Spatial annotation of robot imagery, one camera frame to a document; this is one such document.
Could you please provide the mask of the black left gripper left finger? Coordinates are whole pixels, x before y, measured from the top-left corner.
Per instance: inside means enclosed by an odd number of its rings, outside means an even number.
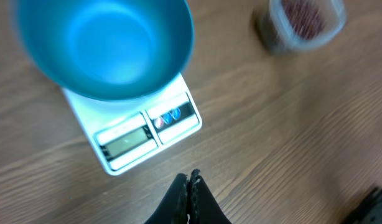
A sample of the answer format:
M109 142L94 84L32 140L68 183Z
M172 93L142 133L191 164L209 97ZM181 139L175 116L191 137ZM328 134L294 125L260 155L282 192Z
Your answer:
M177 174L154 213L145 224L187 224L187 176Z

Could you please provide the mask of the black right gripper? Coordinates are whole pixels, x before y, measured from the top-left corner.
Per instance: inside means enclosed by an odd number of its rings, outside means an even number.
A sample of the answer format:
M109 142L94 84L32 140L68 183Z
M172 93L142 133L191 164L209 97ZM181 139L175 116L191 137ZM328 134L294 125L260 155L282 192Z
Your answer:
M375 187L342 224L382 224L382 187Z

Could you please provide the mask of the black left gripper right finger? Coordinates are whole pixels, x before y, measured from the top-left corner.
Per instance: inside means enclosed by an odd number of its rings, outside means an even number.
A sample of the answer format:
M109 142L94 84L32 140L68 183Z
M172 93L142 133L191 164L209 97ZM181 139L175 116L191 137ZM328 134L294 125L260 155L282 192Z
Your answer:
M187 184L187 213L191 224L231 224L221 210L213 194L194 169Z

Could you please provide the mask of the red beans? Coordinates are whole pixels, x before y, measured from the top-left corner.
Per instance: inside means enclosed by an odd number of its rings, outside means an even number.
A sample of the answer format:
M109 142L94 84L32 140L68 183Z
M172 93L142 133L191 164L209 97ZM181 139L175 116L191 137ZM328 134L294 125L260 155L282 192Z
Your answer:
M282 0L282 7L294 32L304 40L318 36L325 28L320 8L308 0Z

